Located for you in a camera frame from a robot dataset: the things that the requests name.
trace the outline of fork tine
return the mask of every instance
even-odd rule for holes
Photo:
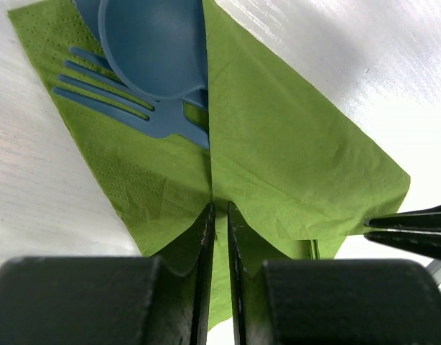
[[[105,70],[110,70],[113,72],[112,67],[108,64],[107,59],[104,56],[100,56],[98,54],[95,54],[94,52],[90,52],[88,50],[84,50],[80,47],[70,47],[69,51],[87,61],[90,63],[93,63],[94,65],[97,65],[99,67],[104,68]]]
[[[94,111],[98,111],[114,120],[121,122],[122,124],[140,131],[141,133],[149,135],[150,137],[155,137],[152,131],[146,131],[147,120],[130,113],[129,111],[120,109],[112,104],[99,101],[98,99],[94,99],[74,91],[66,90],[65,88],[54,87],[52,88],[52,91],[53,93],[74,101],[77,104],[81,104],[87,108],[93,109]]]
[[[152,112],[152,110],[149,110],[148,108],[145,108],[141,104],[138,104],[136,102],[133,102],[130,99],[124,98],[123,96],[120,96],[116,93],[104,90],[103,88],[99,88],[98,86],[91,85],[89,83],[85,83],[84,81],[71,78],[64,74],[59,74],[57,77],[59,81],[62,81],[63,83],[70,84],[72,86],[75,86],[77,88],[81,88],[85,91],[89,91],[91,93],[95,93],[96,95],[103,96],[106,98],[111,99],[112,101],[118,102],[120,104],[123,104],[124,106],[128,106],[131,109],[134,109],[138,111],[139,113],[143,113],[145,116],[150,117],[149,113]]]
[[[70,61],[70,60],[65,60],[64,66],[71,69],[71,70],[74,70],[75,72],[79,72],[83,75],[86,75],[96,81],[100,81],[102,83],[105,83],[105,84],[107,84],[113,88],[116,88],[117,90],[120,90],[124,93],[127,93],[133,97],[136,97],[137,99],[140,99],[141,101],[149,104],[153,108],[152,104],[155,103],[155,101],[153,101],[150,97],[146,97],[145,95],[141,95],[140,93],[137,93],[137,92],[131,90],[130,88],[128,88],[128,86],[126,86],[125,84],[123,84],[120,81],[106,77],[104,74],[100,74],[99,72],[96,72],[95,70],[91,70],[87,67],[83,67],[82,65],[74,63],[73,61]]]

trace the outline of green cloth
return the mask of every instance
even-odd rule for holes
[[[332,258],[346,235],[363,232],[364,217],[398,209],[409,177],[214,0],[203,3],[210,155],[182,137],[147,137],[51,93],[53,86],[66,87],[56,79],[59,73],[87,80],[64,68],[64,59],[97,69],[72,56],[69,46],[101,52],[71,0],[46,0],[9,17],[143,255],[172,241],[215,201],[212,327],[231,316],[226,201],[234,201],[248,222],[290,257]],[[187,106],[186,114],[207,125],[206,113]]]

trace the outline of utensil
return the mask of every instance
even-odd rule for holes
[[[73,0],[75,7],[77,7],[78,13],[82,17],[86,26],[93,34],[94,38],[98,42],[99,40],[99,28],[98,28],[98,11],[101,0]]]
[[[64,65],[71,70],[82,73],[122,92],[127,92],[130,96],[134,96],[132,92],[128,92],[129,89],[123,83],[111,79],[95,70],[83,67],[70,60],[65,60]],[[179,134],[195,144],[209,149],[208,133],[185,117],[184,106],[180,99],[155,101],[140,96],[140,99],[148,104],[148,107],[146,107],[117,93],[107,91],[67,75],[59,75],[58,80],[84,91],[102,96],[108,100],[115,101],[128,109],[136,111],[138,114],[144,115],[145,118],[129,110],[99,101],[98,99],[85,96],[81,93],[65,88],[54,87],[52,91],[59,96],[98,111],[150,137],[165,138],[171,134]]]
[[[207,90],[201,0],[102,0],[98,28],[107,61],[128,87],[155,98]]]
[[[113,73],[112,67],[109,65],[107,59],[105,59],[104,56],[100,56],[98,54],[95,54],[94,52],[90,52],[88,50],[84,50],[79,47],[71,47],[70,52],[74,55],[77,55],[78,57],[80,57],[82,59],[89,61],[90,63],[93,63],[93,64],[95,64],[101,68],[104,68],[106,70],[109,70]],[[130,93],[137,98],[148,98],[147,95],[145,95],[145,94],[142,95],[138,91],[133,91],[130,88],[126,88],[126,89],[127,89],[127,91],[125,91],[125,92]],[[200,93],[200,92],[194,92],[190,96],[184,96],[181,99],[185,103],[192,104],[193,106],[196,106],[202,110],[206,110],[206,111],[208,110],[207,99],[205,99],[203,97],[202,93]]]

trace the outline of white wooden surface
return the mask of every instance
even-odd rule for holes
[[[138,254],[6,17],[31,2],[0,0],[0,264],[23,254]],[[218,2],[412,176],[402,210],[441,203],[441,0]],[[429,261],[359,236],[338,257]],[[216,335],[229,322],[210,344],[230,344]]]

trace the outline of white table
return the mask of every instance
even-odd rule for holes
[[[138,254],[6,17],[31,2],[0,0],[0,264]],[[218,2],[412,176],[403,211],[441,204],[441,0]],[[361,236],[338,257],[429,262]]]

